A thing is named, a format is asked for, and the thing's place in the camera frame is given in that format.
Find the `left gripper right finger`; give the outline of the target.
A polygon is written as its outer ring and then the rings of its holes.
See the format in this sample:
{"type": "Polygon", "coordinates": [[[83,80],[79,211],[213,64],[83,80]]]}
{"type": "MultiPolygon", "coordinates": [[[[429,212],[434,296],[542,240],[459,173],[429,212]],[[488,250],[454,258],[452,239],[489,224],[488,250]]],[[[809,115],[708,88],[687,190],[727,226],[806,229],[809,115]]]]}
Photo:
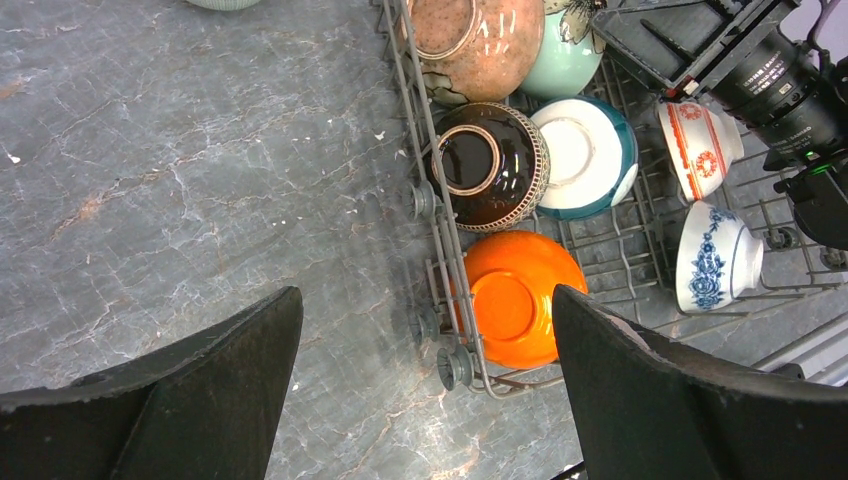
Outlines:
{"type": "Polygon", "coordinates": [[[847,391],[716,358],[552,294],[586,479],[843,479],[847,391]]]}

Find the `pale green ribbed bowl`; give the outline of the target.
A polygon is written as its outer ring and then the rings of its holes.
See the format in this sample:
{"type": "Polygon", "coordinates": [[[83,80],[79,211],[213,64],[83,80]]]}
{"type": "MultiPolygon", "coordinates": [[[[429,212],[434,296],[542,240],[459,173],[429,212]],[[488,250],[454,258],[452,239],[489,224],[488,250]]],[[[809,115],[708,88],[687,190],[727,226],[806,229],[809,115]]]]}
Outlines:
{"type": "Polygon", "coordinates": [[[261,0],[187,0],[188,3],[212,11],[239,11],[252,7],[261,0]]]}

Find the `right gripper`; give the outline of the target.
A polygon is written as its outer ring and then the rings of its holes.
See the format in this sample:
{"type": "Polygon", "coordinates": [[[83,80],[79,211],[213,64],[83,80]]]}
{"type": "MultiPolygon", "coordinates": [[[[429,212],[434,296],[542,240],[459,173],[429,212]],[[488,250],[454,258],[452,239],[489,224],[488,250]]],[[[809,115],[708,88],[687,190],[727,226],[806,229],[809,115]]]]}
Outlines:
{"type": "Polygon", "coordinates": [[[669,99],[715,89],[799,1],[608,1],[590,26],[628,72],[669,99]]]}

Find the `blue floral white bowl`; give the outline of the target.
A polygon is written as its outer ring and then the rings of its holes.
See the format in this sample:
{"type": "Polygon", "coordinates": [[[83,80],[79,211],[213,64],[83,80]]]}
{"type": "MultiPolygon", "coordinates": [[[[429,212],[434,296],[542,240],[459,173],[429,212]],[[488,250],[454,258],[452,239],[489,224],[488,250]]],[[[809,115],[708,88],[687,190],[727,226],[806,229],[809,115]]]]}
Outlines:
{"type": "Polygon", "coordinates": [[[681,311],[726,307],[759,284],[765,244],[734,212],[705,201],[690,207],[681,234],[675,294],[681,311]]]}

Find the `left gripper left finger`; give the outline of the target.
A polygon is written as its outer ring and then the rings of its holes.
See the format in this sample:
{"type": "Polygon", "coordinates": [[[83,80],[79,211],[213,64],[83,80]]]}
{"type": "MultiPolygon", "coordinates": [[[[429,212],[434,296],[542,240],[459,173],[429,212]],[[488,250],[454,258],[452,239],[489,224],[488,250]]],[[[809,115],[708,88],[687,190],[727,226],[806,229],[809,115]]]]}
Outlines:
{"type": "Polygon", "coordinates": [[[5,479],[261,479],[298,351],[299,289],[121,365],[1,397],[5,479]]]}

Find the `pink speckled bowl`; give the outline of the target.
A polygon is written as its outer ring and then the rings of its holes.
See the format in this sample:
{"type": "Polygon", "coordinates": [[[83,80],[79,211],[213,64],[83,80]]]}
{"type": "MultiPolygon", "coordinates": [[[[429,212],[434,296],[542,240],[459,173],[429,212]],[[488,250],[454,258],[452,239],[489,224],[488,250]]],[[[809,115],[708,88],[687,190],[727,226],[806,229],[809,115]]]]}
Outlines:
{"type": "Polygon", "coordinates": [[[407,9],[423,84],[443,105],[505,99],[543,41],[542,0],[421,0],[407,9]]]}

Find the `dark brown patterned bowl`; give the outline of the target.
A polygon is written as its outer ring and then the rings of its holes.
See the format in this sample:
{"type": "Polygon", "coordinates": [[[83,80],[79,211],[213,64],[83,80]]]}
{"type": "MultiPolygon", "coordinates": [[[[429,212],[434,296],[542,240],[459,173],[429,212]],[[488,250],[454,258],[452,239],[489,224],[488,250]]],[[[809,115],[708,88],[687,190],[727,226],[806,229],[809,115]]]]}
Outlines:
{"type": "Polygon", "coordinates": [[[459,229],[508,230],[539,205],[551,160],[529,117],[502,103],[475,102],[442,115],[434,130],[437,141],[424,156],[426,178],[451,204],[459,229]]]}

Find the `red and white bowl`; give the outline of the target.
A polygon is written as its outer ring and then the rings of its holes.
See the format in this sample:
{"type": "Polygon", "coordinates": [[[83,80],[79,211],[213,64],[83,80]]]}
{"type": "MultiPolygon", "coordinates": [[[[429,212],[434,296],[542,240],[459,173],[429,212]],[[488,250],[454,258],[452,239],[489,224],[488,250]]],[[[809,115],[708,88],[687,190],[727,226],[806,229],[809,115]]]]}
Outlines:
{"type": "Polygon", "coordinates": [[[690,203],[705,199],[744,156],[735,120],[695,102],[658,103],[655,112],[683,195],[690,203]]]}

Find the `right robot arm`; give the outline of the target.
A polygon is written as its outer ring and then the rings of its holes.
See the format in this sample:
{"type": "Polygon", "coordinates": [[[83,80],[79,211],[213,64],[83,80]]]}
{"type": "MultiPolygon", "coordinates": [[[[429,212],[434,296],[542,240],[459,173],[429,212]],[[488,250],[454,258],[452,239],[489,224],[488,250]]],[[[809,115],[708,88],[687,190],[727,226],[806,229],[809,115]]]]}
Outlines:
{"type": "Polygon", "coordinates": [[[847,248],[847,64],[818,43],[835,10],[824,1],[803,41],[780,31],[793,1],[607,1],[591,30],[613,59],[667,101],[708,96],[767,149],[764,169],[796,225],[847,248]]]}

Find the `mint green flower bowl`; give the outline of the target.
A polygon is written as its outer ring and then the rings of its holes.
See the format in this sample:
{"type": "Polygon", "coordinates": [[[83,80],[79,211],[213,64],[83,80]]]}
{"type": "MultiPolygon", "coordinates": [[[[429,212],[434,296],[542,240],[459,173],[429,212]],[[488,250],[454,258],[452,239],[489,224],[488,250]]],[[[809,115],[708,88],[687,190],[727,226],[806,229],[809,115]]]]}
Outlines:
{"type": "Polygon", "coordinates": [[[546,1],[543,41],[519,90],[548,101],[579,94],[600,66],[606,42],[590,27],[604,1],[546,1]]]}

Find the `teal and white bowl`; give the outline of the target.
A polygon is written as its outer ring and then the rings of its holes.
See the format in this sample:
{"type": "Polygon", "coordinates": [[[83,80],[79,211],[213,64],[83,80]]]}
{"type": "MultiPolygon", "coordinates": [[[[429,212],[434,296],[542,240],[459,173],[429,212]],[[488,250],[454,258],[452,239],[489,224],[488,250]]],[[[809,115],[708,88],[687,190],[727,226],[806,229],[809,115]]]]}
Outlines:
{"type": "Polygon", "coordinates": [[[550,101],[531,115],[550,153],[550,177],[536,210],[563,221],[618,205],[635,182],[638,144],[624,115],[589,96],[550,101]]]}

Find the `orange bowl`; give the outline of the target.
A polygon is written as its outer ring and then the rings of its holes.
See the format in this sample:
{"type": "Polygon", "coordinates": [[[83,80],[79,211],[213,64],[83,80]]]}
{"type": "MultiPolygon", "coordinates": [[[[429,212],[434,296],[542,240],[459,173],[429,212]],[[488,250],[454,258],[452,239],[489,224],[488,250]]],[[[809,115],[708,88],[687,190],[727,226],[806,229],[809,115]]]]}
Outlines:
{"type": "Polygon", "coordinates": [[[464,266],[486,360],[512,369],[556,361],[553,291],[566,285],[588,292],[570,253],[542,234],[511,230],[474,243],[464,266]]]}

